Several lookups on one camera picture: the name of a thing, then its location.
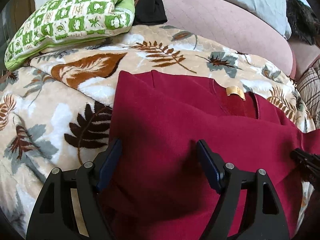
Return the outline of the dark red fleece garment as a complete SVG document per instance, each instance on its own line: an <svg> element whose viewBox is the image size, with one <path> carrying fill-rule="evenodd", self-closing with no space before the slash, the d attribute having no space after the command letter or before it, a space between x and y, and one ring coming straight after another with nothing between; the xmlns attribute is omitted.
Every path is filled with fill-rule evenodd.
<svg viewBox="0 0 320 240"><path fill-rule="evenodd" d="M241 170L266 170L294 234L302 183L290 152L319 154L319 131L246 97L206 77L120 72L110 139L123 152L100 197L116 239L199 239L219 198L196 157L200 139Z"/></svg>

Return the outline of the striped floral quilt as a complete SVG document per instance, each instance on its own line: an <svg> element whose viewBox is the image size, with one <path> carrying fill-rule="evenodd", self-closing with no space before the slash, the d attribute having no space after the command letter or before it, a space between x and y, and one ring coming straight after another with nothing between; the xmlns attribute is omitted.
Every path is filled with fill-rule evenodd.
<svg viewBox="0 0 320 240"><path fill-rule="evenodd" d="M320 110L320 68L319 60L309 67L297 82L297 89L309 110L315 128L319 129Z"/></svg>

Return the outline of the beige leaf-print blanket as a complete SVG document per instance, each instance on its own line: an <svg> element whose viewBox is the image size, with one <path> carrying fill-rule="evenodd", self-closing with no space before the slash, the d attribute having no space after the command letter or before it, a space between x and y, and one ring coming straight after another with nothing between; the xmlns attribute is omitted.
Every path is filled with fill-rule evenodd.
<svg viewBox="0 0 320 240"><path fill-rule="evenodd" d="M49 172L77 168L107 147L122 70L208 77L262 96L303 132L316 128L295 84L272 62L172 26L45 49L1 78L1 215L19 237Z"/></svg>

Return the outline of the dark furry cloth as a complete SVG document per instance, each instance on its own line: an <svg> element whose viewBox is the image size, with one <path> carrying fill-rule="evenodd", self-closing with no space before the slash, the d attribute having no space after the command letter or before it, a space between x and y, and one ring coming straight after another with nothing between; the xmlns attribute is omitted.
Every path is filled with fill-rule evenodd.
<svg viewBox="0 0 320 240"><path fill-rule="evenodd" d="M310 7L301 0L286 0L286 16L293 37L309 45L316 44L319 19Z"/></svg>

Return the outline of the pink quilted cushion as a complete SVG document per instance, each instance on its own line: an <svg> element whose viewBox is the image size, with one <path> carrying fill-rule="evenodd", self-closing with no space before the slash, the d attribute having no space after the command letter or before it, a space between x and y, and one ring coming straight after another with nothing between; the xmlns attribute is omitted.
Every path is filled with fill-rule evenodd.
<svg viewBox="0 0 320 240"><path fill-rule="evenodd" d="M250 12L224 0L163 0L167 23L241 53L261 56L299 79L319 60L319 48L277 31Z"/></svg>

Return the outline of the green white patterned pillow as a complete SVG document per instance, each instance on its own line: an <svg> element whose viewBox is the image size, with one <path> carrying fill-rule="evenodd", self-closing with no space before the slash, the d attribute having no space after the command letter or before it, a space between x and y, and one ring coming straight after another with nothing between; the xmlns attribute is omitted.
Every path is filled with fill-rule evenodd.
<svg viewBox="0 0 320 240"><path fill-rule="evenodd" d="M7 70L46 49L127 33L135 18L134 0L49 0L15 33L4 54Z"/></svg>

